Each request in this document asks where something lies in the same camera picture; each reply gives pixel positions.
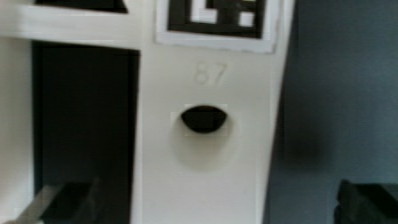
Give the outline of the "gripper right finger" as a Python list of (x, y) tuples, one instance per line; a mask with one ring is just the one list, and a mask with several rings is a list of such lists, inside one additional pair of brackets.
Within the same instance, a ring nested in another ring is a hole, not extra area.
[(398, 224), (398, 184), (341, 181), (334, 224)]

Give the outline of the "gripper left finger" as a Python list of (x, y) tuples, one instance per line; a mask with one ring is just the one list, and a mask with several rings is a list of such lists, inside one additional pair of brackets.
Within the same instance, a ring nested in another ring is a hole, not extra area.
[(96, 182), (47, 185), (11, 224), (94, 224)]

